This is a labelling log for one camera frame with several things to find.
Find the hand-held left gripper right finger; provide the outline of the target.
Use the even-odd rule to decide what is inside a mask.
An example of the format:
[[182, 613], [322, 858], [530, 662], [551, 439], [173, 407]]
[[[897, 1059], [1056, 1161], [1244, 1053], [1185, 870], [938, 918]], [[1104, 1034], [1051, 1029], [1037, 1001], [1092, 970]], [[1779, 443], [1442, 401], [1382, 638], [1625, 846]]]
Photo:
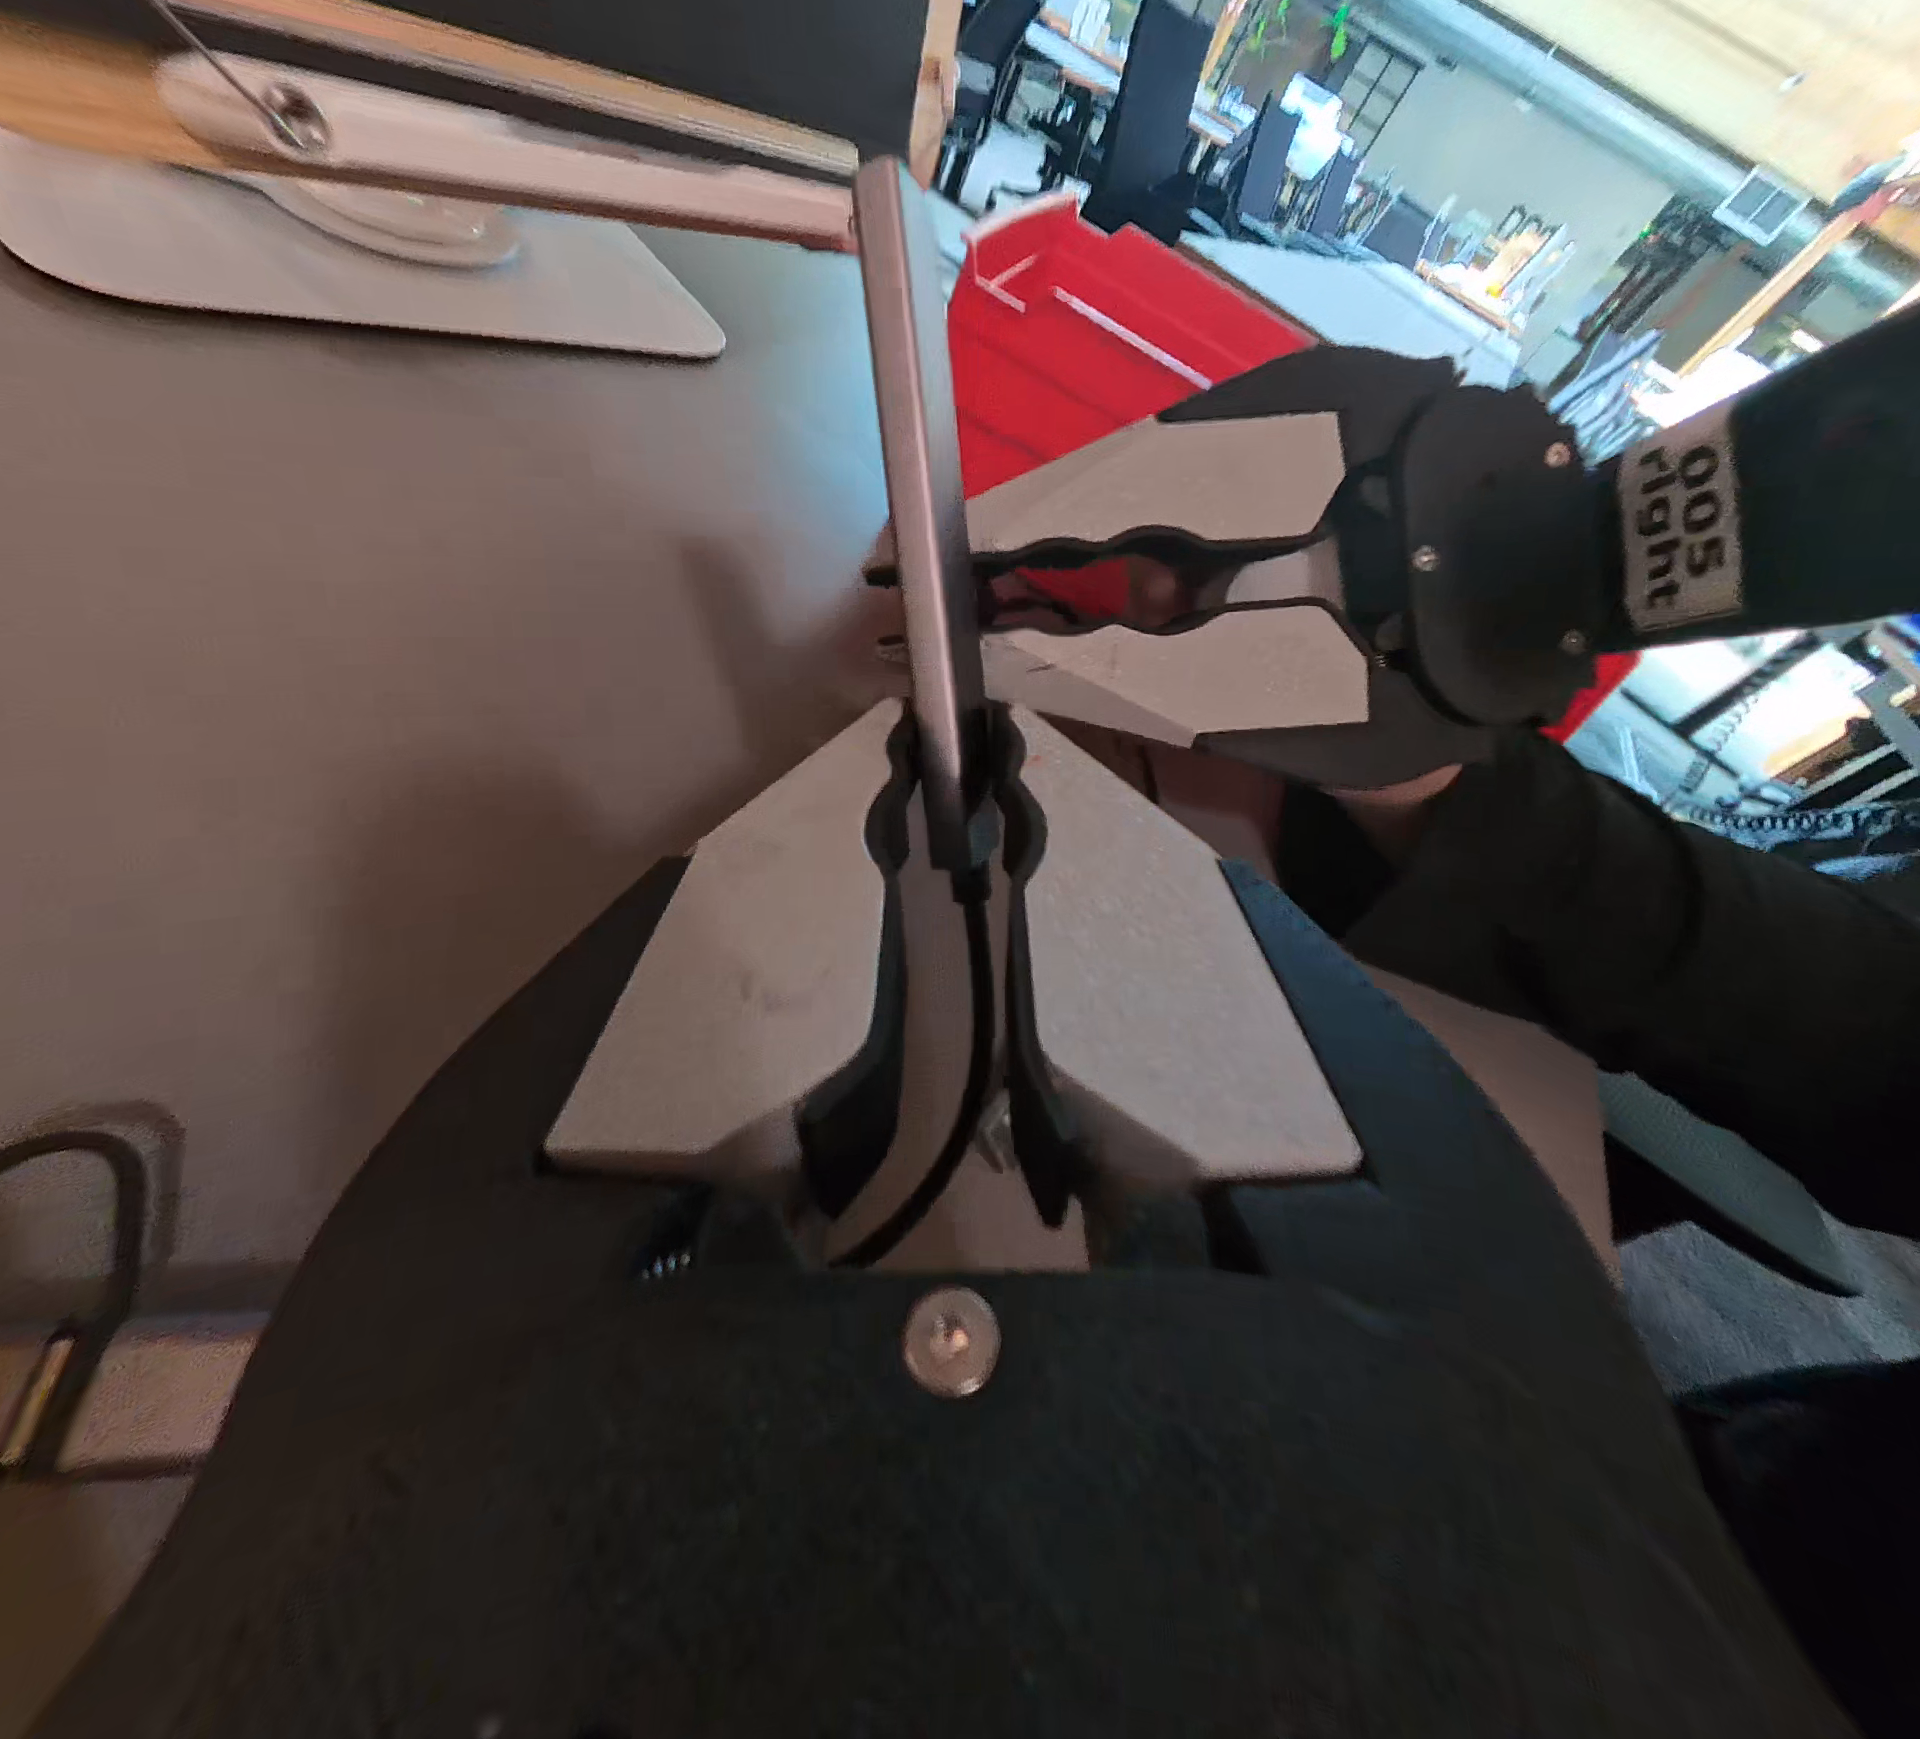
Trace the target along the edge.
[[1214, 846], [1021, 706], [996, 713], [994, 795], [1011, 1148], [1042, 1223], [1353, 1176], [1356, 1129]]

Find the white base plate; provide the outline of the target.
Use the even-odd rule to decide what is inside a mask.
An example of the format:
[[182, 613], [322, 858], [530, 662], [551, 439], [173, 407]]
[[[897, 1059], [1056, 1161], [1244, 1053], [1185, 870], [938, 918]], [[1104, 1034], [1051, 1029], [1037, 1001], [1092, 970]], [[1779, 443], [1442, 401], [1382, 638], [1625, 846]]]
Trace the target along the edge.
[[116, 161], [2, 136], [2, 247], [187, 314], [712, 360], [725, 332], [627, 222]]

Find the red plastic bin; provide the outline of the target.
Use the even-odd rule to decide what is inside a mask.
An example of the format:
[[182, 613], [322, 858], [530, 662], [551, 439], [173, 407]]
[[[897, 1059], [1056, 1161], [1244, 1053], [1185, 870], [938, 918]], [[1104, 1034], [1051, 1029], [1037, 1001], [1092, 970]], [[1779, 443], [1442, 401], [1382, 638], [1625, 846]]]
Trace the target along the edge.
[[1343, 352], [1190, 246], [1069, 194], [981, 222], [949, 298], [963, 491], [986, 491], [1285, 359]]

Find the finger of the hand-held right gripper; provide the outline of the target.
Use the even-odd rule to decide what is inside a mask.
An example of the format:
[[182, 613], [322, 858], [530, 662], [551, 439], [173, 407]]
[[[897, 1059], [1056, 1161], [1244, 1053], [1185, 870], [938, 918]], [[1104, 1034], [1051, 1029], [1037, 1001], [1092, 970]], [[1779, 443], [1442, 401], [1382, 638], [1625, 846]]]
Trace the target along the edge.
[[1145, 418], [970, 497], [977, 575], [1123, 554], [1258, 562], [1315, 548], [1347, 477], [1329, 410]]
[[1373, 654], [1315, 597], [1227, 604], [1164, 630], [1021, 624], [986, 633], [979, 662], [998, 703], [1165, 746], [1360, 726], [1373, 713]]

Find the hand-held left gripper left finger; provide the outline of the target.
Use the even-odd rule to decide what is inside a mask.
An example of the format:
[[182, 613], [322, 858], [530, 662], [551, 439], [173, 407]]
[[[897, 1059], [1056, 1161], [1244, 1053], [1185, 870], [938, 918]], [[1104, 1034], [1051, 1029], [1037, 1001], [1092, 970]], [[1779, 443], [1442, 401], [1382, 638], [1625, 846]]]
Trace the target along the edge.
[[885, 696], [692, 846], [551, 1163], [850, 1210], [901, 1117], [911, 789]]

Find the person's right forearm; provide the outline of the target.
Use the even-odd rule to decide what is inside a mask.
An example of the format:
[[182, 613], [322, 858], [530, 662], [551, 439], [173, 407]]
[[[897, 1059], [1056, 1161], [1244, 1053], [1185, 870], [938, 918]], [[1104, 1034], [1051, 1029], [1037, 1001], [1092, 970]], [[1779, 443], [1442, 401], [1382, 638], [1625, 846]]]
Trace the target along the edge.
[[1731, 1129], [1834, 1218], [1916, 1240], [1916, 919], [1666, 816], [1542, 733], [1413, 808], [1286, 782], [1285, 891], [1349, 954], [1538, 1024]]

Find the black office chair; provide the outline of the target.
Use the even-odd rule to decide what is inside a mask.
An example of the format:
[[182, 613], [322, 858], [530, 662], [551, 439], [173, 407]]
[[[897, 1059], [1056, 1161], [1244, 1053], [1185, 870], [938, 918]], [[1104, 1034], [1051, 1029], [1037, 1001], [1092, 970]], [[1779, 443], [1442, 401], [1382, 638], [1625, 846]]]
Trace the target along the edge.
[[1080, 219], [1178, 246], [1188, 219], [1188, 117], [1212, 45], [1178, 0], [1141, 0], [1120, 81], [1096, 143]]
[[977, 0], [957, 36], [952, 126], [970, 140], [994, 112], [1004, 72], [1046, 0]]

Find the grey usb hub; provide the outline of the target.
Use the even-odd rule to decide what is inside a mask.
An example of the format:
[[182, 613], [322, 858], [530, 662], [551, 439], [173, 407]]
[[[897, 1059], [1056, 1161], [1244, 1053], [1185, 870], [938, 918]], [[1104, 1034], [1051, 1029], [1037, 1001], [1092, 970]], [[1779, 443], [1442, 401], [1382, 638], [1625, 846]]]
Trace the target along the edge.
[[931, 864], [965, 877], [996, 849], [994, 720], [957, 449], [939, 250], [897, 157], [853, 178], [909, 695]]

